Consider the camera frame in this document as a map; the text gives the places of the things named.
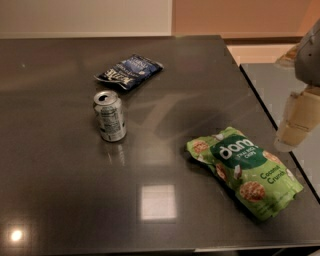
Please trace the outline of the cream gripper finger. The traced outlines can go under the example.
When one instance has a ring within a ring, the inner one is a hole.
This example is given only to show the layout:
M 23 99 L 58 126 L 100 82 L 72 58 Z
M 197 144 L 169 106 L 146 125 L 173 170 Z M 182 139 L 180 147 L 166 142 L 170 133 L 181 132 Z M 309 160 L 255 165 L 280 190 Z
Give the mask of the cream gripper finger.
M 301 92 L 292 92 L 276 132 L 276 149 L 281 152 L 292 151 L 319 124 L 320 87 L 308 85 Z

